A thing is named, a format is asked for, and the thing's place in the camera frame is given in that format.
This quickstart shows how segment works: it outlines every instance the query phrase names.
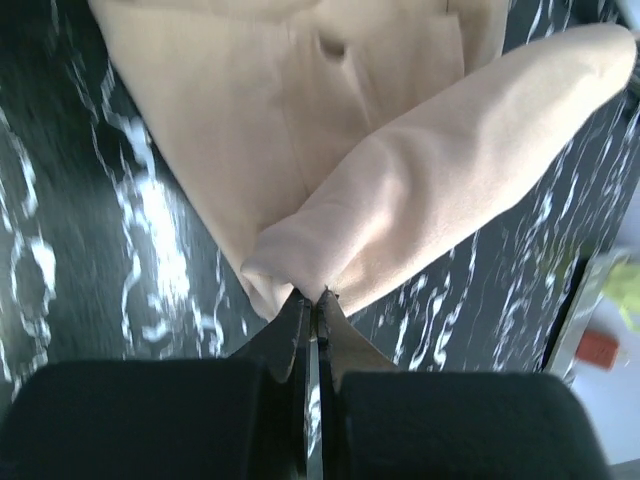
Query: beige fabric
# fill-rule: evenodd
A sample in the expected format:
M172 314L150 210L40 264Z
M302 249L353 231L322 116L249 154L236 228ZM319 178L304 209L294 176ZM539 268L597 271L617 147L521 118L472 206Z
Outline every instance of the beige fabric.
M313 300L328 285L350 314L511 207L635 55L625 30L594 26L481 68L500 53L507 0L92 7L266 318L292 284Z

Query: red object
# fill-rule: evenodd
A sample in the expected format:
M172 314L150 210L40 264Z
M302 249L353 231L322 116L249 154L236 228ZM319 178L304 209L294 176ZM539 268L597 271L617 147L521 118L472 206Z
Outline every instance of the red object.
M618 341L602 333L587 330L580 340L576 358L583 362L611 370L618 356Z

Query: black marble surface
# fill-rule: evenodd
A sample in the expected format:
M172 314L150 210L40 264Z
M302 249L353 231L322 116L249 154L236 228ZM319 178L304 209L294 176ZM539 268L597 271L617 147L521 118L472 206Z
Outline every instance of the black marble surface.
M77 0L0 19L0 401L73 359L227 356L264 326L187 201ZM513 2L507 49L612 3ZM598 111L515 208L352 317L397 364L540 367L582 259L640 176L639 111Z

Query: white marble veining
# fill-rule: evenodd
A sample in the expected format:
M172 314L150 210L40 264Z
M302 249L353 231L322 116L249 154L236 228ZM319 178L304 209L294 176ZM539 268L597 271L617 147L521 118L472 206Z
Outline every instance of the white marble veining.
M29 358L13 362L7 357L10 347L4 342L11 342L15 338L0 336L3 376L5 381L13 384L15 397L23 382L38 368L48 363L47 349L51 342L51 328L47 323L47 315L50 302L56 298L56 256L52 246L42 237L40 225L35 218L38 210L37 178L31 157L22 140L12 131L2 108L0 129L9 140L25 184L25 196L20 202L20 209L13 209L12 215L8 211L4 186L0 185L3 225L5 231L13 237L8 271L11 300L18 312L22 332L32 341ZM21 267L29 269L41 278L43 289L37 299L23 292L22 283L19 281L22 277L17 274Z
M474 274L476 271L476 258L478 256L478 238L479 234L476 232L473 235L473 241L471 243L471 258L469 259L469 271L467 278L465 280L465 285L462 290L460 296L456 299L456 305L450 312L447 313L444 323L442 325L442 330L438 335L435 345L435 352L433 354L433 360L437 365L438 370L443 370L445 367L445 362L447 361L447 344L451 339L451 334L453 333L453 328L455 327L456 322L460 317L460 311L462 309L462 305L467 301L469 296L469 288L471 287L471 282L474 279Z
M121 328L126 346L123 356L138 356L149 351L150 344L162 342L157 358L175 357L183 347L183 316L186 313L190 313L193 320L198 355L202 356L203 348L206 348L207 356L225 356L224 331L217 312L224 302L228 306L229 300L225 297L225 279L220 273L220 251L217 250L216 285L212 285L212 290L216 291L216 302L214 311L208 315L201 311L198 298L191 294L186 255L176 237L176 212L172 211L169 200L171 192L167 191L166 185L157 177L151 137L142 119L129 118L115 111L112 96L116 80L110 62L101 83L99 106L91 100L83 66L82 57L78 57L68 71L80 100L92 114L91 134L95 155L109 178L122 211L122 232L131 262L131 270L122 285ZM102 122L122 132L133 153L133 160L141 167L140 171L133 172L122 151L120 164L124 174L118 177L109 166L100 149L98 130ZM147 268L146 262L141 259L138 242L145 246L149 243L153 245L154 272L144 271ZM149 290L148 284L139 285L141 279L149 274L155 279L155 287L147 294L147 301L155 312L155 321L151 325L142 325L139 334L136 334L128 311L129 297L136 288Z
M384 322L384 317L380 315L378 321L378 327L381 327ZM409 326L409 314L405 313L402 321L400 322L400 330L398 332L398 341L396 342L396 348L393 352L393 363L398 365L402 355L404 355L404 336L407 334L407 327Z

